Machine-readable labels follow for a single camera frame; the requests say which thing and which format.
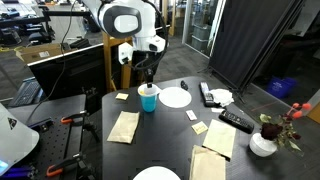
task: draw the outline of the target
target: paper plate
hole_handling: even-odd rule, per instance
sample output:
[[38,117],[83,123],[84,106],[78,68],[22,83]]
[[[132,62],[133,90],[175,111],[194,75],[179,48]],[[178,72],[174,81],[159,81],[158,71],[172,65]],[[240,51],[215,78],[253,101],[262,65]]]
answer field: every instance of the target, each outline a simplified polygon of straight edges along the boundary
[[133,180],[180,180],[170,169],[154,166],[141,171]]
[[168,107],[182,108],[190,104],[192,97],[180,87],[168,87],[160,92],[159,99]]

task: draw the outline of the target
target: monitor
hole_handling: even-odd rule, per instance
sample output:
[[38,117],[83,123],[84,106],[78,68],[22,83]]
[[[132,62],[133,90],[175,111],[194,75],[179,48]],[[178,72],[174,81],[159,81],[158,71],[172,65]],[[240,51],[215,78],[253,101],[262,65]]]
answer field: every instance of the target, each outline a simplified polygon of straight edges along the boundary
[[49,100],[86,94],[87,97],[98,96],[99,99],[106,93],[106,78],[104,66],[103,44],[98,44],[51,57],[28,66],[39,82],[44,93],[48,96],[62,72]]

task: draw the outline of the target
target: remote control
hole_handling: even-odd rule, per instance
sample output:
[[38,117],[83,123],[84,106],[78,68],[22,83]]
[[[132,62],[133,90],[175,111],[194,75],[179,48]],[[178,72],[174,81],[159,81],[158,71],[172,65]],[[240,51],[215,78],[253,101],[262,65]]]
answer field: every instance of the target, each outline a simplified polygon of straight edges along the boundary
[[248,134],[251,134],[254,129],[254,124],[252,122],[240,118],[239,116],[232,114],[229,111],[222,111],[222,113],[219,115],[219,118]]
[[180,86],[181,86],[182,89],[188,91],[188,85],[186,84],[186,82],[181,81]]
[[209,92],[208,84],[206,82],[200,82],[200,90],[204,105],[206,107],[216,106],[216,103],[213,101],[213,95]]

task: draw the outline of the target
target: black table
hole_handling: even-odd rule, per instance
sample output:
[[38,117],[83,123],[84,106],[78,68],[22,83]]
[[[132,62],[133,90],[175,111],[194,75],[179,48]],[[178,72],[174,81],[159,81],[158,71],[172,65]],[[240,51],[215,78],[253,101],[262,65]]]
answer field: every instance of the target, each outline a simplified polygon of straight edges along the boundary
[[[204,81],[202,78],[186,77],[156,85],[161,89],[180,87],[181,80],[188,84],[188,91],[192,96],[192,102],[184,108],[169,108],[158,100],[154,112],[143,112],[136,87],[119,90],[103,97],[103,179],[133,179],[139,172],[151,166],[169,168],[181,180],[189,179],[193,145],[201,146],[206,136],[206,132],[196,135],[191,126],[203,121],[209,127],[212,119],[219,120],[219,114],[213,113],[210,108],[203,105],[199,89],[199,83]],[[209,88],[219,87],[209,84]],[[115,97],[119,92],[129,94],[128,99],[116,100]],[[260,131],[259,124],[237,106],[230,104],[227,109],[255,123],[252,134]],[[187,110],[193,110],[198,120],[190,121],[186,114]],[[141,112],[132,144],[106,140],[121,111]],[[230,162],[226,162],[227,179],[292,179],[297,177],[294,174],[305,171],[304,168],[292,171],[292,168],[303,165],[299,158],[286,150],[280,150],[267,158],[253,154],[248,146],[252,134],[236,131],[233,156]]]
[[[45,171],[48,168],[48,165],[59,163],[64,158],[71,157],[72,155],[80,152],[82,126],[63,125],[60,123],[60,119],[62,117],[83,111],[85,109],[85,101],[85,95],[77,95],[44,102],[36,109],[32,118],[30,119],[30,122],[27,123],[27,125],[34,124],[47,119],[48,117],[51,117],[55,122],[53,126],[49,127],[49,131],[44,133],[46,137],[50,136],[50,142],[49,140],[47,141],[47,139],[41,138],[40,134],[40,154],[35,157],[36,161],[38,161],[36,166],[36,168],[39,170],[38,179],[76,179],[76,164],[70,165],[69,167],[65,168],[63,174],[60,176],[58,175],[51,178],[45,178],[44,175],[46,173]],[[30,105],[11,108],[8,110],[13,114],[13,116],[19,119],[19,121],[21,121],[22,123],[26,123],[28,117],[35,107],[36,105]]]

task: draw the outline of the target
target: blue cup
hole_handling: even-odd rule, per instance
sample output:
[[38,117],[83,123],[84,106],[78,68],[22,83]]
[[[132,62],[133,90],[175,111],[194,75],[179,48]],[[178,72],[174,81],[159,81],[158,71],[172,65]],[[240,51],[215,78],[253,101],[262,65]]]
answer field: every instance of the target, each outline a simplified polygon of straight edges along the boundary
[[141,99],[141,105],[144,111],[152,112],[157,106],[157,95],[159,93],[158,86],[152,84],[151,88],[147,87],[147,84],[139,86],[138,93]]

